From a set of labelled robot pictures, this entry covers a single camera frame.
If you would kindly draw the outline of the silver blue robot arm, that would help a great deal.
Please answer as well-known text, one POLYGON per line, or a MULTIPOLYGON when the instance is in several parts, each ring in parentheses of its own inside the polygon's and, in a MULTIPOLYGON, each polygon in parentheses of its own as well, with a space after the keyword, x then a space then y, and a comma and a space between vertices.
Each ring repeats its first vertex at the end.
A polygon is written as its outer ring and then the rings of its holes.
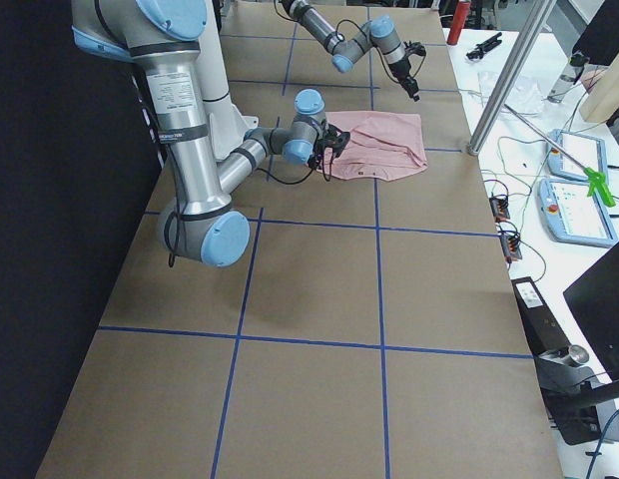
POLYGON ((390 16, 383 15, 362 25, 342 19, 332 26, 310 1, 276 1, 275 5, 278 4, 283 6, 289 20, 303 26, 322 45, 340 73, 351 71, 368 52, 375 50, 390 80, 411 100, 419 100, 417 72, 411 72, 410 57, 424 59, 426 50, 419 42, 402 41, 390 16))
POLYGON ((215 267, 235 263, 250 239, 232 191, 272 155, 315 169, 339 156, 349 134, 330 124, 320 93, 295 98, 288 128, 261 128, 233 104, 211 1, 74 1, 79 49, 142 69, 176 196, 157 236, 171 257, 215 267))

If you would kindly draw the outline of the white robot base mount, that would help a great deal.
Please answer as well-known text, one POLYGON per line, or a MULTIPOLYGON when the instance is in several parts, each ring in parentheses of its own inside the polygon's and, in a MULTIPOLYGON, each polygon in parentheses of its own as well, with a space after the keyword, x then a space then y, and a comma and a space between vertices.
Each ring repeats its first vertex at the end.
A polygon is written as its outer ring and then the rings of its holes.
POLYGON ((214 4, 206 0, 205 6, 207 22, 199 37, 200 55, 195 69, 213 155, 219 163, 243 142, 246 131, 258 124, 258 118, 243 116, 232 101, 214 4))

